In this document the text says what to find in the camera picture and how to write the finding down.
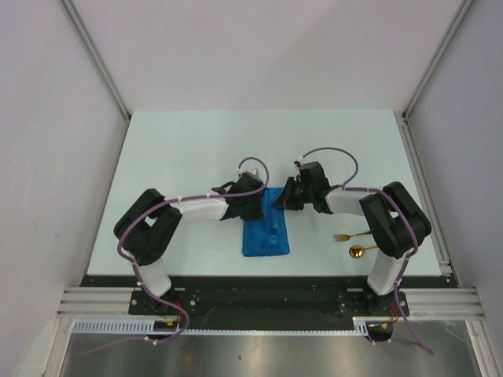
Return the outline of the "blue cloth napkin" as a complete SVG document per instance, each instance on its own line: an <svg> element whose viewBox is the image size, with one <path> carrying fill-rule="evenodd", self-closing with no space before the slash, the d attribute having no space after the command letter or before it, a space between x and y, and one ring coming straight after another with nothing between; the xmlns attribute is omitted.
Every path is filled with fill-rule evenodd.
<svg viewBox="0 0 503 377"><path fill-rule="evenodd" d="M267 188L262 199L263 218L244 222L243 256L277 257L290 253L284 210L273 206L282 192L282 188Z"/></svg>

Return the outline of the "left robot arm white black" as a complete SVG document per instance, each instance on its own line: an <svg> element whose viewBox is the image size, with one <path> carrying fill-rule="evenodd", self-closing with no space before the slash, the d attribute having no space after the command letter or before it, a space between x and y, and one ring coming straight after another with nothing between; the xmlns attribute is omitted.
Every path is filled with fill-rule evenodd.
<svg viewBox="0 0 503 377"><path fill-rule="evenodd" d="M113 234L118 252L134 269L146 304L155 313L168 312L174 304L171 280L162 257L175 231L201 221L260 220L266 182L245 171L200 196L168 199L154 188L144 191L116 223Z"/></svg>

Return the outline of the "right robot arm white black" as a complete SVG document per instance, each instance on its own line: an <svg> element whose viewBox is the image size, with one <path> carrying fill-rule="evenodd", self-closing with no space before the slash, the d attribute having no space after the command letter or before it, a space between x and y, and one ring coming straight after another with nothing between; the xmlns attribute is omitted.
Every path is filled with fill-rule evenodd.
<svg viewBox="0 0 503 377"><path fill-rule="evenodd" d="M276 208L302 210L310 204L320 214L352 214L366 220L379 250L362 296L364 309L380 315L391 305L390 293L399 287L410 258L431 234L431 223L405 186L394 181L382 188L330 185L317 161L296 163Z"/></svg>

